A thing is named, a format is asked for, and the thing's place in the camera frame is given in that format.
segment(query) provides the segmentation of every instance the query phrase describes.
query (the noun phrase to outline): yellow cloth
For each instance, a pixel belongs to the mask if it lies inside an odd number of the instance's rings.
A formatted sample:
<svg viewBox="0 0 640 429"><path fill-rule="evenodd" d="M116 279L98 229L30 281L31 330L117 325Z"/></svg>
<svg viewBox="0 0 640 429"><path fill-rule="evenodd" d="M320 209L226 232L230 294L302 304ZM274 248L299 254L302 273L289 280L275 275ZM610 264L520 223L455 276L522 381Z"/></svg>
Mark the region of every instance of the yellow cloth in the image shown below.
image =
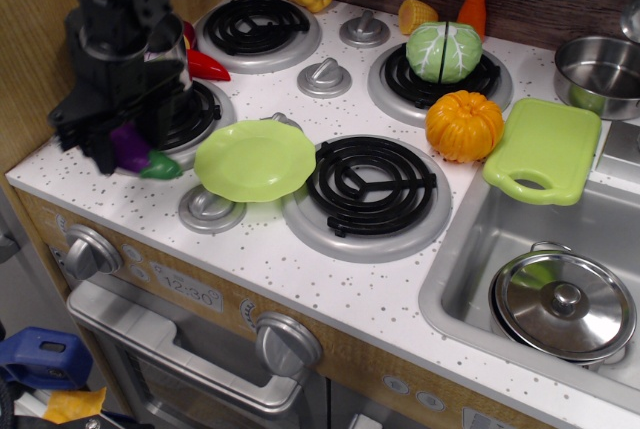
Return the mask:
<svg viewBox="0 0 640 429"><path fill-rule="evenodd" d="M106 387L95 392L53 391L43 418L56 424L62 424L95 416L100 414L106 395Z"/></svg>

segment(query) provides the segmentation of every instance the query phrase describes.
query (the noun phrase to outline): oven window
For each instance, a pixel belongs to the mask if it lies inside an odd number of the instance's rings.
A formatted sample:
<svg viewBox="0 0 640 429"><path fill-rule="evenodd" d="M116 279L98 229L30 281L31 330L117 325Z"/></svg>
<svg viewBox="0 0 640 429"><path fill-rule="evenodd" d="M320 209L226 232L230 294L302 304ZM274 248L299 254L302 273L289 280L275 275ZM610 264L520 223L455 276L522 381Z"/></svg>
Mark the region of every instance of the oven window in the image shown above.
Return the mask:
<svg viewBox="0 0 640 429"><path fill-rule="evenodd" d="M221 401L157 365L129 352L126 355L147 405L154 406L150 408L151 412L158 417L165 413L195 428L300 429L293 414L285 420L262 419Z"/></svg>

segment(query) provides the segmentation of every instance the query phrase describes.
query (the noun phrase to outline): oven handle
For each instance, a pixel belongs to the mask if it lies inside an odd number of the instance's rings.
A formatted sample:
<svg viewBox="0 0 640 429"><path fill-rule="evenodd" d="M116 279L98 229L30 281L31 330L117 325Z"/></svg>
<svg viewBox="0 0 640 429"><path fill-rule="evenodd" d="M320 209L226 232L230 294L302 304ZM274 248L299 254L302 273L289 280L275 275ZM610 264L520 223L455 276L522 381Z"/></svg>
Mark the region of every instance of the oven handle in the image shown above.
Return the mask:
<svg viewBox="0 0 640 429"><path fill-rule="evenodd" d="M261 417L286 414L301 393L300 383L289 377L272 376L257 386L177 346L173 321L89 281L72 291L67 308L92 331Z"/></svg>

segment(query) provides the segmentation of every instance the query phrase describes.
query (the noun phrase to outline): cabinet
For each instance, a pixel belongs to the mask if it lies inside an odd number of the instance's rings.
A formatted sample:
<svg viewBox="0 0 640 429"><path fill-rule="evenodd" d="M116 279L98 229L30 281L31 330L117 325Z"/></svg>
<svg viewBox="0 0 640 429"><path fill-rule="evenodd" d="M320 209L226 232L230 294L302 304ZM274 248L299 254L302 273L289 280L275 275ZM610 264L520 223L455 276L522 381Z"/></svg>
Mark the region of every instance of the cabinet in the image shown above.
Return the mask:
<svg viewBox="0 0 640 429"><path fill-rule="evenodd" d="M324 355L315 367L319 374L431 429L460 427L465 408L490 415L518 429L550 427L286 305L99 226L31 194L22 191L18 193L36 224L40 238L49 247L61 252L68 251L61 225L65 228L73 224L86 225L118 248L125 261L125 267L109 277L125 280L250 340L255 339L252 321L261 313L275 311L290 316L309 329L322 345ZM158 271L154 268L158 267L165 269L163 277L157 277ZM203 303L193 293L179 290L171 281L167 284L164 278L173 277L174 274L185 276L188 281L197 281L202 285L200 287L219 291L223 295L225 307L232 309L222 312L212 310L206 301Z"/></svg>

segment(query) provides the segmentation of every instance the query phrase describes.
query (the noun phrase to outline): speckled white countertop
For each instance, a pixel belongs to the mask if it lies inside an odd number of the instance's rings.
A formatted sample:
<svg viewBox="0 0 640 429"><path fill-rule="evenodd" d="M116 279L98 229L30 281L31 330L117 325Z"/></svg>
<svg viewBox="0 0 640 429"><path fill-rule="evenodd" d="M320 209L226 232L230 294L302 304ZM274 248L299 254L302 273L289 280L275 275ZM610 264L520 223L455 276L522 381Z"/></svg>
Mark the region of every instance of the speckled white countertop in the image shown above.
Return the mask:
<svg viewBox="0 0 640 429"><path fill-rule="evenodd" d="M374 49L355 49L338 37L340 25L362 8L333 3L316 17L323 40L307 61L263 75L232 74L217 83L231 99L238 120L282 112L296 121L314 143L342 135L384 135L409 143L438 162L458 208L480 164L444 162L429 147L424 131L391 119L367 93L369 67L382 52L405 42L397 17L377 13L391 28L391 39ZM558 101L553 90L553 52L487 38L486 51L509 69L513 101L533 97ZM300 70L335 58L353 78L353 86L335 99L311 99L296 87ZM608 130L603 124L603 136ZM640 427L640 416L586 395L500 358L443 337L420 314L418 292L442 237L405 259L362 265L347 263L307 248L287 228L280 203L250 204L232 230L199 235L180 224L182 195L199 181L193 171L161 182L127 175L105 177L79 150L61 153L50 142L11 170L12 185L76 212L96 223L218 274L286 304L319 321L397 354L433 372L484 393L557 427L602 429ZM592 173L592 179L640 192L629 183Z"/></svg>

